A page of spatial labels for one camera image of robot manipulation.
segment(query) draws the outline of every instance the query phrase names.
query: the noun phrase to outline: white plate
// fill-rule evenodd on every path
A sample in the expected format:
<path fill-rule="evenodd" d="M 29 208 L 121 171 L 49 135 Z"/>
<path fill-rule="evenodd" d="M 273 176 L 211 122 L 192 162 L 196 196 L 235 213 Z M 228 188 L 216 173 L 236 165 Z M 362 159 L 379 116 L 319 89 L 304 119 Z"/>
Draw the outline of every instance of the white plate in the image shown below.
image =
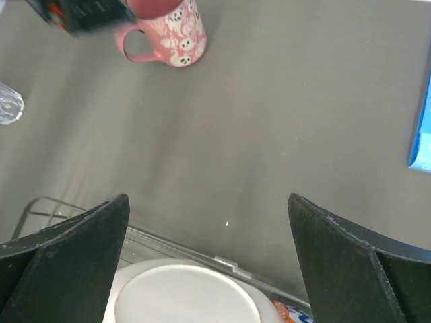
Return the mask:
<path fill-rule="evenodd" d="M 202 295 L 201 299 L 193 299 L 195 292 L 191 293 L 191 298 L 184 298 L 187 300 L 179 308 L 173 310 L 179 303 L 178 297 L 181 299 L 183 296 L 190 297 L 190 295 L 182 294 L 184 290 L 187 289 L 184 284 L 177 283 L 175 279 L 167 283 L 166 277 L 169 275 L 174 277 L 176 273 L 170 271 L 169 275 L 166 276 L 169 270 L 174 268 L 181 268 L 188 270 L 188 273 L 193 275 L 187 276 L 187 271 L 183 271 L 181 275 L 187 278 L 188 283 L 185 284 L 189 289 L 191 286 L 198 286 L 195 289 L 197 293 L 198 290 L 202 289 L 213 289 L 211 293 L 206 293 Z M 143 293 L 143 291 L 156 290 L 155 293 Z M 170 301 L 170 296 L 174 294 L 174 301 L 167 305 Z M 191 316 L 183 317 L 180 315 L 180 311 L 184 311 L 187 308 L 190 310 L 190 303 L 195 304 L 193 306 L 193 317 L 196 320 L 191 320 Z M 154 311 L 145 311 L 145 320 L 143 317 L 144 308 L 153 308 Z M 230 309 L 230 317 L 232 321 L 214 316 L 214 313 L 220 315 L 227 313 L 221 308 Z M 172 314 L 169 317 L 164 316 L 160 318 L 158 316 L 155 319 L 155 315 L 160 313 Z M 131 266 L 125 267 L 117 271 L 114 282 L 112 284 L 111 293 L 106 307 L 105 317 L 103 323 L 123 323 L 121 318 L 127 319 L 124 322 L 134 323 L 134 322 L 258 322 L 258 323 L 282 323 L 283 320 L 278 314 L 275 306 L 271 301 L 263 295 L 258 289 L 250 286 L 236 279 L 232 279 L 225 275 L 219 274 L 216 271 L 208 269 L 196 262 L 185 259 L 157 259 L 149 260 L 145 262 L 140 262 L 138 264 L 133 264 Z"/>

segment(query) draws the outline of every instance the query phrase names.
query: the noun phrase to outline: clear plastic container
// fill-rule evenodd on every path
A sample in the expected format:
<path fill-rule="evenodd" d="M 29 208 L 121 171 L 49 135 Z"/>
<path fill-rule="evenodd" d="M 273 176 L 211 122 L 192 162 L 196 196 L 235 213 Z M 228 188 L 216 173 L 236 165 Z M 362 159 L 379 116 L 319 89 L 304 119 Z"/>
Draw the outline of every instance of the clear plastic container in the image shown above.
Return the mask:
<path fill-rule="evenodd" d="M 0 83 L 0 124 L 11 124 L 18 120 L 24 109 L 21 94 Z"/>

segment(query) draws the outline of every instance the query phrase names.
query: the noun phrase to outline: pink mug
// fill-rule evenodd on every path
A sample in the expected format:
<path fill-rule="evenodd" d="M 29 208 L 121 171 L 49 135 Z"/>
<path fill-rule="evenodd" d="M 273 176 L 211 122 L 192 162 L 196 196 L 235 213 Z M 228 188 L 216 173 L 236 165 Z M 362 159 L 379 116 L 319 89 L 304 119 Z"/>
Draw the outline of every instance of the pink mug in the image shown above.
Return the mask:
<path fill-rule="evenodd" d="M 130 55 L 126 52 L 124 40 L 133 30 L 145 32 L 154 47 L 153 53 Z M 174 67 L 183 67 L 202 57 L 207 48 L 207 36 L 195 0 L 183 0 L 167 15 L 123 24 L 115 34 L 115 43 L 119 51 L 131 61 L 162 61 Z"/>

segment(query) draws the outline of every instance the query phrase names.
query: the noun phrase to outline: dish rack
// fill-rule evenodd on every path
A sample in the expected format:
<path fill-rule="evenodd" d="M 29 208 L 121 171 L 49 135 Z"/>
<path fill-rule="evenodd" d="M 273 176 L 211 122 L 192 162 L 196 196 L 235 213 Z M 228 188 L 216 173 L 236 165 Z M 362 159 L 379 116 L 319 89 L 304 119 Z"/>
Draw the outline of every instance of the dish rack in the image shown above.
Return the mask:
<path fill-rule="evenodd" d="M 12 239 L 34 233 L 86 211 L 82 207 L 49 196 L 31 200 L 24 208 Z M 186 258 L 198 262 L 260 289 L 272 301 L 280 301 L 312 315 L 309 303 L 254 278 L 252 273 L 241 269 L 236 262 L 216 255 L 208 256 L 148 231 L 127 227 L 118 269 L 137 262 L 161 258 Z"/>

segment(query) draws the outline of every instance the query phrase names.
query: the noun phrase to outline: gray table surface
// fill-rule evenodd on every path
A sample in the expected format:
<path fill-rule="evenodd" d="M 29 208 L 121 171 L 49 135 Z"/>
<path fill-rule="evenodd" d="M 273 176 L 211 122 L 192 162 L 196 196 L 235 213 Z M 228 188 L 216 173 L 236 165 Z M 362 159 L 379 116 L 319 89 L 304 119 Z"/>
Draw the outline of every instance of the gray table surface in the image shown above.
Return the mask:
<path fill-rule="evenodd" d="M 113 30 L 71 38 L 24 1 L 0 16 L 0 237 L 31 198 L 131 198 L 131 224 L 237 261 L 306 298 L 287 216 L 297 192 L 431 248 L 431 175 L 407 169 L 428 76 L 431 4 L 197 0 L 186 69 L 132 63 Z M 142 35 L 127 39 L 148 49 Z"/>

